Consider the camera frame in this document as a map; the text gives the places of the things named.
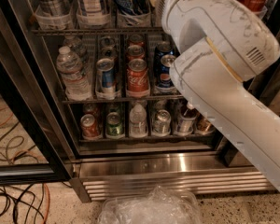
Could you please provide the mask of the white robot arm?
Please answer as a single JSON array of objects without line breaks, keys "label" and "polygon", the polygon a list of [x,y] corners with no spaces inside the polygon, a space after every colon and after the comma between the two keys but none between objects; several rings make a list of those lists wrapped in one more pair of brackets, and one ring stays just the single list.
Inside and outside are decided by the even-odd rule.
[{"label": "white robot arm", "polygon": [[280,57],[274,35],[236,0],[157,0],[155,9],[179,51],[175,87],[280,192],[280,117],[243,86]]}]

